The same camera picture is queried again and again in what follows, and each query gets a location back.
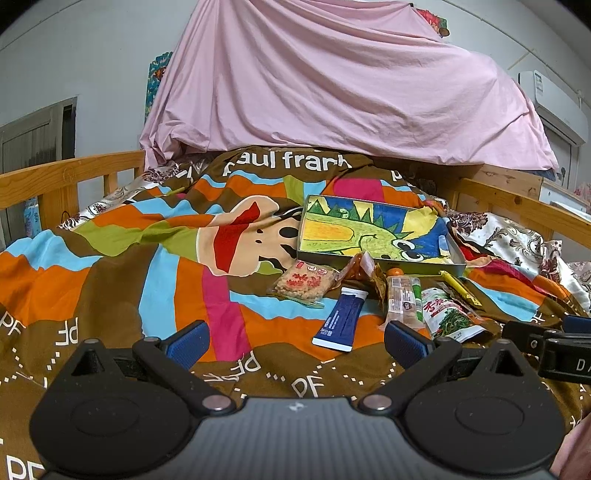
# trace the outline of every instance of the door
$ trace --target door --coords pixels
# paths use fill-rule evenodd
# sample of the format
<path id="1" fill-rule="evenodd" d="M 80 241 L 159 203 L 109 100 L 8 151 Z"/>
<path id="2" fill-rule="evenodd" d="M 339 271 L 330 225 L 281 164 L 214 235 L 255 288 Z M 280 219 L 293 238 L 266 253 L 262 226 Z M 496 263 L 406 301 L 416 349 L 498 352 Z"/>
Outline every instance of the door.
<path id="1" fill-rule="evenodd" d="M 61 160 L 63 152 L 73 157 L 75 106 L 76 99 L 65 100 L 1 127 L 0 173 Z M 24 209 L 22 202 L 0 210 L 6 246 L 26 236 Z"/>

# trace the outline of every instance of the bed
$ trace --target bed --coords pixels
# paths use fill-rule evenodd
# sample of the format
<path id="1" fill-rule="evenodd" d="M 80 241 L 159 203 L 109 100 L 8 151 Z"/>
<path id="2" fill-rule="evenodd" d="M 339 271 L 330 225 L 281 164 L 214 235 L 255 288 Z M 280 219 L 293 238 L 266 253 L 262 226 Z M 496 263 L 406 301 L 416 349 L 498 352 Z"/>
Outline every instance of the bed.
<path id="1" fill-rule="evenodd" d="M 27 418 L 83 338 L 96 336 L 108 347 L 123 348 L 142 335 L 164 338 L 205 319 L 212 342 L 191 371 L 237 402 L 249 394 L 346 394 L 356 401 L 400 373 L 382 344 L 378 326 L 383 316 L 376 296 L 366 301 L 353 351 L 337 355 L 310 342 L 336 301 L 335 291 L 329 292 L 323 309 L 308 309 L 268 297 L 267 288 L 293 262 L 298 204 L 308 194 L 409 207 L 420 207 L 432 197 L 403 180 L 398 170 L 385 168 L 383 159 L 315 149 L 286 152 L 239 149 L 221 154 L 200 174 L 192 163 L 176 164 L 160 176 L 141 173 L 144 154 L 132 151 L 0 176 L 0 208 L 38 196 L 42 226 L 51 229 L 16 242 L 0 256 L 0 437 L 11 458 L 40 468 Z M 284 155 L 291 161 L 289 170 L 282 170 Z M 469 195 L 480 202 L 476 215 L 490 215 L 485 208 L 500 207 L 523 224 L 539 225 L 544 235 L 556 231 L 591 248 L 591 223 L 577 215 L 479 180 L 456 178 L 454 167 L 444 168 L 448 176 L 436 193 L 451 207 L 460 195 Z M 144 182 L 131 194 L 116 184 L 117 173 L 129 169 Z M 427 171 L 421 175 L 425 178 Z M 104 178 L 107 200 L 116 201 L 82 218 L 76 215 L 77 183 L 97 176 Z M 488 221 L 495 225 L 503 221 L 499 218 Z M 466 225 L 476 220 L 453 221 L 464 235 Z M 526 243 L 540 237 L 518 224 L 504 227 L 525 235 Z M 506 237 L 517 238 L 510 232 Z M 475 248 L 478 242 L 464 238 L 466 252 Z M 241 257 L 238 263 L 235 257 Z M 479 267 L 482 258 L 482 253 L 475 255 L 465 274 L 473 287 L 486 287 L 473 293 L 492 299 L 486 315 L 492 327 L 482 345 L 507 320 L 553 325 L 565 312 L 584 314 L 589 309 L 588 292 L 577 296 L 552 280 L 556 272 L 551 262 L 544 266 L 541 259 L 532 273 L 507 262 L 501 265 L 501 260 Z M 571 429 L 591 409 L 588 387 L 545 383 Z"/>

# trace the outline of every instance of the wooden bed frame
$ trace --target wooden bed frame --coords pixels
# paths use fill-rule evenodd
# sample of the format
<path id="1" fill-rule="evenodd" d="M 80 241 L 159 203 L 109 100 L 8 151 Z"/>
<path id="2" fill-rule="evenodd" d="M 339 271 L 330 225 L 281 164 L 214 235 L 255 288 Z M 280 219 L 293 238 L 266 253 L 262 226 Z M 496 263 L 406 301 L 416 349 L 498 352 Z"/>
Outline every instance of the wooden bed frame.
<path id="1" fill-rule="evenodd" d="M 382 161 L 375 159 L 376 165 L 386 166 L 380 165 Z M 490 166 L 435 166 L 391 159 L 387 168 L 392 168 L 392 162 L 398 163 L 396 168 L 403 174 L 411 170 L 411 176 L 437 180 L 437 194 L 454 209 L 505 214 L 546 240 L 558 232 L 591 248 L 591 222 L 536 199 L 543 184 L 541 177 Z M 0 210 L 37 196 L 41 226 L 54 228 L 64 216 L 78 213 L 78 182 L 103 177 L 107 195 L 117 188 L 118 172 L 133 169 L 137 177 L 143 168 L 144 152 L 131 151 L 5 173 L 0 175 Z"/>

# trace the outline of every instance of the blue gripper pad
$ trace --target blue gripper pad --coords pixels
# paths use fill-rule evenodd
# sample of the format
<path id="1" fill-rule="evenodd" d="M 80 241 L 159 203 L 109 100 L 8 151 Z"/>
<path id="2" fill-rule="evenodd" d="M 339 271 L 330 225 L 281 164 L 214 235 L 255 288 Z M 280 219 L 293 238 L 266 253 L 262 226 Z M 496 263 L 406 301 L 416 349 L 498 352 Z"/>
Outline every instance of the blue gripper pad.
<path id="1" fill-rule="evenodd" d="M 404 369 L 425 358 L 435 348 L 431 340 L 397 320 L 391 321 L 386 326 L 384 346 Z"/>
<path id="2" fill-rule="evenodd" d="M 209 327 L 197 320 L 160 343 L 166 356 L 185 370 L 190 369 L 209 348 Z"/>
<path id="3" fill-rule="evenodd" d="M 565 333 L 591 333 L 591 319 L 567 315 L 562 320 L 562 329 Z"/>

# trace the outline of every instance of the colorful striped blanket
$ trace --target colorful striped blanket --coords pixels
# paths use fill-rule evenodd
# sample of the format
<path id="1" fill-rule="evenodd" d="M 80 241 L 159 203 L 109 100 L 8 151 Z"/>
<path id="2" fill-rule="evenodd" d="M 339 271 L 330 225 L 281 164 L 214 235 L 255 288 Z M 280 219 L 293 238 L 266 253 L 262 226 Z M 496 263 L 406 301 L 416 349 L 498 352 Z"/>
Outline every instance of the colorful striped blanket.
<path id="1" fill-rule="evenodd" d="M 222 154 L 193 176 L 181 168 L 73 222 L 72 230 L 44 231 L 0 254 L 0 446 L 8 471 L 27 462 L 39 468 L 28 419 L 84 338 L 123 348 L 142 335 L 165 338 L 205 320 L 210 347 L 191 371 L 238 402 L 247 395 L 355 401 L 401 372 L 383 346 L 375 293 L 363 307 L 353 351 L 338 354 L 311 343 L 337 290 L 322 309 L 267 291 L 296 257 L 308 195 L 415 208 L 431 198 L 364 155 L 335 151 L 249 147 Z M 530 321 L 540 311 L 543 322 L 568 310 L 558 298 L 566 294 L 551 280 L 526 278 L 501 260 L 478 260 L 486 265 L 472 266 L 466 284 L 490 318 Z M 567 424 L 586 414 L 585 388 L 548 385 Z"/>

